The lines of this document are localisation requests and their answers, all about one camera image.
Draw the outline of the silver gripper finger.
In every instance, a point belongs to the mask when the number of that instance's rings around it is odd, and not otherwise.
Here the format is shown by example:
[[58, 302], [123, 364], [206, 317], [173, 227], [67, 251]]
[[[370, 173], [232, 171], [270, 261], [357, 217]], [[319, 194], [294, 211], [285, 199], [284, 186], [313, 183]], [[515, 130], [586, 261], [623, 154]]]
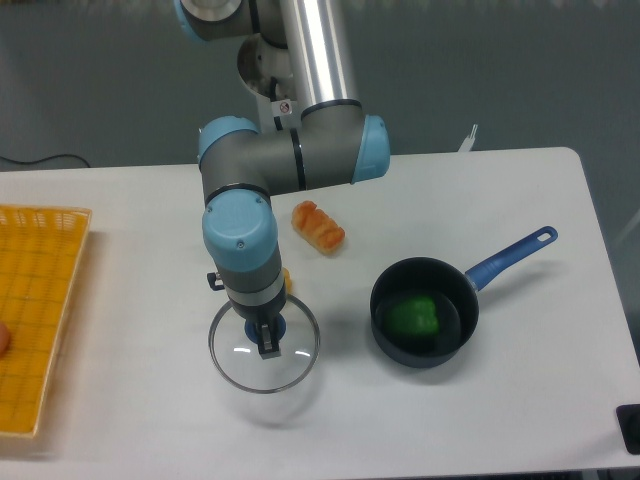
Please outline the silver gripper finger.
[[281, 355], [279, 341], [280, 329], [277, 323], [263, 323], [257, 328], [259, 355], [263, 360], [277, 358]]

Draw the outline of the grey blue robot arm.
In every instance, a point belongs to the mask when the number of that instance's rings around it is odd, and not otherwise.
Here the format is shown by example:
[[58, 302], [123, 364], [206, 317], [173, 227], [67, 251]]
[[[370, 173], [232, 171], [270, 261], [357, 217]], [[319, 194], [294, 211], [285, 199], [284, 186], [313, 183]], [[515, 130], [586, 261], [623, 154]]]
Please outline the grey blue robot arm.
[[199, 134], [204, 244], [264, 358], [280, 352], [286, 288], [271, 200], [276, 195], [382, 177], [390, 164], [383, 120], [359, 100], [338, 1], [178, 1], [182, 28], [202, 41], [261, 40], [289, 63], [300, 121], [260, 132], [221, 117]]

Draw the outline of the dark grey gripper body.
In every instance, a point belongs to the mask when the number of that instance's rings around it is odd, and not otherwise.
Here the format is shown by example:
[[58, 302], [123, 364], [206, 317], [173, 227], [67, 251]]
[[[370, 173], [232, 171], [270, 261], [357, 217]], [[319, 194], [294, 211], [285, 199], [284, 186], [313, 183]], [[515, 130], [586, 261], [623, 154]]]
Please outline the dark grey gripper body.
[[280, 332], [285, 331], [285, 320], [281, 311], [285, 306], [285, 295], [278, 295], [266, 304], [249, 306], [230, 300], [234, 310], [245, 320], [245, 331], [255, 332], [260, 320], [276, 320]]

